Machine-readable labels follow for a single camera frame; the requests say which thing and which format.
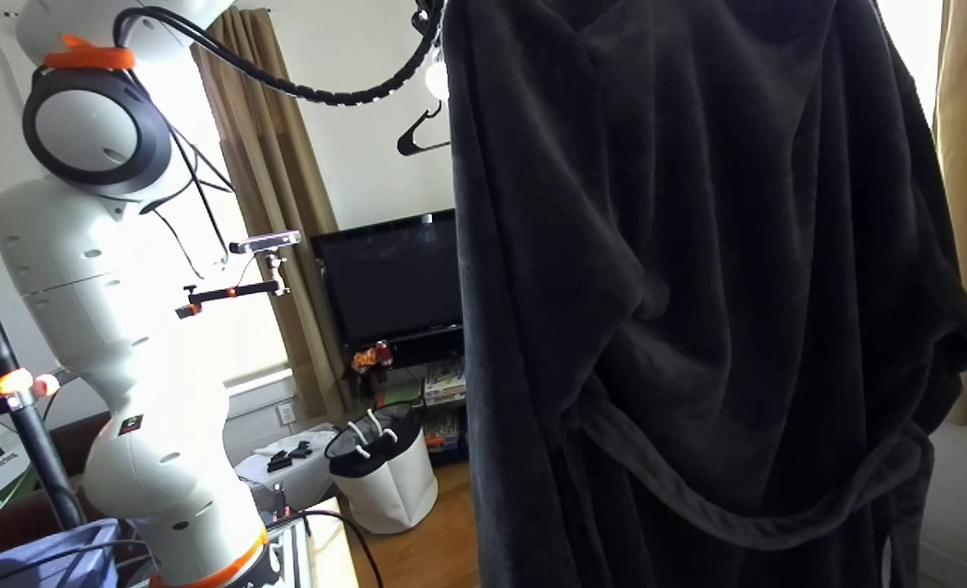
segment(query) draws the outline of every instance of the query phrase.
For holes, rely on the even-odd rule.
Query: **television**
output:
[[[310,240],[346,353],[460,353],[455,210]]]

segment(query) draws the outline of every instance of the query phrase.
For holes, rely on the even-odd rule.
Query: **orange light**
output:
[[[13,369],[13,374],[0,375],[0,396],[31,391],[31,385],[34,385],[31,369]]]

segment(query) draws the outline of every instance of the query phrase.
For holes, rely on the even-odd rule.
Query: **fleece fabric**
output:
[[[484,588],[914,585],[967,290],[868,0],[451,0]]]

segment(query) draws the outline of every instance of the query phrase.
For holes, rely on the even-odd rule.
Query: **white wall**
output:
[[[420,41],[415,0],[241,0],[268,6],[294,82],[349,93],[389,80]],[[362,107],[303,103],[303,121],[344,229],[447,210],[455,203],[451,152],[394,154],[394,136],[433,98],[420,72],[392,98]],[[420,145],[447,140],[447,115],[420,129]]]

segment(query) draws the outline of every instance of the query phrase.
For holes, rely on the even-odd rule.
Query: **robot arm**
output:
[[[208,23],[224,2],[170,6]],[[107,43],[123,6],[31,0],[20,43],[51,61],[61,32]],[[129,48],[143,80],[190,60],[179,35],[143,23]],[[186,183],[168,121],[123,72],[44,68],[22,123],[51,176],[0,197],[0,252],[60,364],[112,411],[87,451],[87,501],[141,531],[160,585],[273,582],[268,531],[221,447],[230,396],[184,348],[178,289],[147,264],[155,233],[141,210]]]

